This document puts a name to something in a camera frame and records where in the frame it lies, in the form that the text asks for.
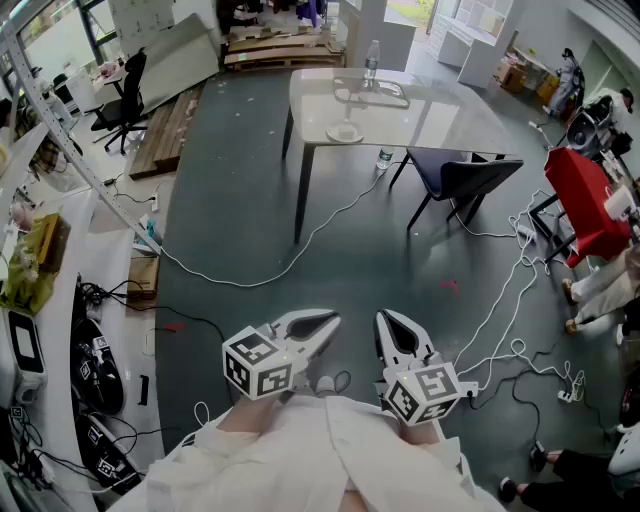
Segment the plastic bottle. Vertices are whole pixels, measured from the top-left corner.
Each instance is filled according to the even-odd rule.
[[[364,72],[366,80],[373,80],[376,77],[378,62],[380,62],[380,42],[374,39],[371,42],[371,46],[369,46],[369,51],[367,51],[367,61],[365,63],[367,69]]]
[[[390,146],[383,146],[380,148],[380,155],[378,156],[378,162],[376,167],[378,169],[388,169],[391,165],[391,157],[393,156],[393,148]]]

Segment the black chair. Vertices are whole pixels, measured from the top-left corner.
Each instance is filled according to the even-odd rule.
[[[67,81],[67,75],[65,75],[64,73],[56,76],[53,79],[53,90],[56,96],[60,98],[62,100],[62,103],[64,103],[65,105],[73,101],[73,98],[71,97],[71,93],[69,92],[69,89],[67,88],[66,85],[64,85],[66,81]]]
[[[147,129],[146,126],[134,126],[134,123],[137,123],[142,118],[142,111],[144,110],[144,103],[142,103],[142,95],[140,94],[140,79],[146,62],[147,56],[142,50],[131,57],[124,66],[125,71],[128,73],[124,79],[124,91],[120,88],[122,78],[106,82],[116,88],[118,94],[120,94],[120,99],[89,110],[89,112],[98,114],[98,119],[91,126],[92,131],[119,128],[118,132],[105,144],[104,149],[107,152],[109,152],[109,146],[113,141],[121,137],[120,153],[126,155],[124,141],[127,134]]]
[[[522,160],[499,159],[488,162],[475,153],[472,154],[471,162],[465,162],[464,155],[459,151],[407,149],[407,156],[391,180],[389,190],[409,163],[409,159],[415,165],[424,186],[427,187],[427,197],[411,218],[407,230],[411,229],[431,198],[436,201],[457,199],[458,204],[447,217],[447,222],[473,201],[464,221],[466,226],[478,211],[484,196],[492,192],[523,164]]]

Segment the gray floor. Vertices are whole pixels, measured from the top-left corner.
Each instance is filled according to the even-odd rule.
[[[412,57],[411,66],[416,72],[455,79],[454,71],[424,58]],[[224,75],[207,84],[182,156],[165,236],[165,248],[188,267],[217,279],[252,283],[279,273],[295,255],[293,216],[302,158],[295,131],[286,165],[279,156],[288,80],[287,73],[257,72]],[[525,165],[487,197],[471,227],[508,233],[508,216],[523,210],[538,188],[551,190],[543,174],[546,151],[527,127],[528,120],[539,114],[493,85],[482,96],[518,142]],[[376,176],[376,156],[377,148],[367,147],[317,151],[303,240],[370,186]],[[394,160],[402,157],[397,151]],[[452,360],[486,317],[520,253],[513,239],[474,237],[456,222],[447,226],[448,203],[429,204],[407,237],[405,226],[425,195],[424,187],[410,167],[391,194],[390,179],[391,173],[355,208],[340,214],[293,269],[270,285],[252,290],[214,285],[163,258],[159,303],[206,317],[227,337],[289,310],[333,308],[343,315],[343,325],[315,373],[348,370],[353,379],[345,395],[375,402],[371,383],[381,371],[372,330],[376,310],[390,308],[416,320]],[[534,248],[531,253],[542,250]],[[586,266],[573,274],[554,264],[550,277],[541,266],[537,269],[539,278],[524,295],[501,353],[508,352],[516,337],[526,342],[529,355],[560,340],[552,355],[540,356],[537,362],[540,367],[553,364],[561,369],[568,359],[574,375],[583,369],[589,403],[600,408],[603,422],[611,426],[622,386],[614,318],[601,319],[575,338],[567,337],[563,326],[571,309],[559,282],[563,277],[584,276]],[[459,368],[491,354],[513,315],[518,293],[532,275],[531,269],[517,268],[504,300]],[[459,296],[442,287],[443,281],[456,281]],[[158,327],[176,321],[182,320],[169,312],[158,313]],[[224,412],[229,400],[214,329],[187,321],[179,333],[157,334],[162,425],[195,429],[193,406],[199,400],[208,404],[212,417]],[[517,361],[497,362],[480,402],[494,393],[500,378],[514,376],[522,367]],[[469,377],[483,382],[487,375],[485,367]],[[476,480],[491,491],[507,474],[517,480],[535,477],[527,465],[535,411],[516,403],[511,387],[505,382],[480,411],[471,410],[464,400],[443,422],[448,436],[460,436]],[[596,414],[582,403],[559,402],[559,389],[560,382],[553,377],[527,375],[518,384],[518,397],[534,400],[540,408],[539,439],[549,448],[591,453],[610,449],[601,441]],[[178,431],[165,432],[165,448],[172,448],[181,437]]]

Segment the shoe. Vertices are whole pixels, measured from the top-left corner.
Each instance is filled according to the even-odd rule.
[[[531,469],[536,473],[540,473],[547,464],[547,454],[544,452],[544,447],[539,441],[536,441],[533,450],[531,450],[529,454],[529,463],[531,464]]]
[[[622,331],[622,324],[620,324],[616,329],[616,345],[621,346],[623,341],[624,341],[624,332]]]
[[[577,302],[573,300],[571,296],[571,286],[573,285],[573,281],[571,279],[563,279],[562,280],[562,291],[564,292],[564,298],[567,299],[569,306],[575,306]]]
[[[576,324],[576,321],[571,318],[570,320],[567,320],[566,324],[564,324],[564,330],[567,334],[573,336],[578,332],[578,324]]]
[[[332,377],[328,375],[320,377],[316,384],[316,396],[320,396],[321,393],[336,394],[336,383]]]
[[[517,495],[518,486],[516,483],[509,477],[504,478],[498,487],[498,498],[505,503],[511,503]]]

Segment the table leg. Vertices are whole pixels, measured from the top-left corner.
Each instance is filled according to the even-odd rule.
[[[469,225],[469,222],[471,222],[471,219],[473,219],[473,216],[478,211],[478,208],[480,208],[480,205],[484,200],[484,196],[485,196],[484,194],[480,194],[478,197],[476,197],[476,200],[473,202],[473,205],[471,205],[471,210],[469,210],[469,213],[467,214],[467,218],[464,219],[465,226]]]
[[[307,208],[307,194],[309,192],[309,182],[311,181],[311,167],[313,166],[313,155],[316,146],[305,144],[302,154],[302,168],[300,169],[300,185],[298,186],[298,206],[296,207],[296,227],[293,242],[300,242],[300,233],[304,223],[304,212]]]
[[[555,258],[558,254],[560,254],[562,251],[567,249],[567,247],[569,247],[573,242],[575,242],[575,240],[576,240],[576,235],[571,235],[564,242],[562,242],[562,244],[560,244],[560,246],[555,251],[553,251],[549,256],[547,256],[544,262],[549,263],[553,258]]]
[[[287,151],[289,150],[289,142],[291,141],[291,132],[293,131],[293,113],[291,107],[289,107],[289,113],[287,114],[287,125],[284,128],[284,140],[282,141],[282,159],[287,157]]]
[[[545,199],[542,203],[534,207],[529,212],[531,215],[531,219],[533,219],[533,223],[536,225],[535,227],[537,227],[540,231],[542,231],[542,234],[545,236],[547,240],[551,240],[551,238],[553,237],[553,233],[551,232],[549,227],[544,223],[544,221],[540,218],[540,215],[538,214],[542,210],[544,210],[547,206],[551,206],[557,200],[558,200],[558,196],[554,194],[550,198]]]

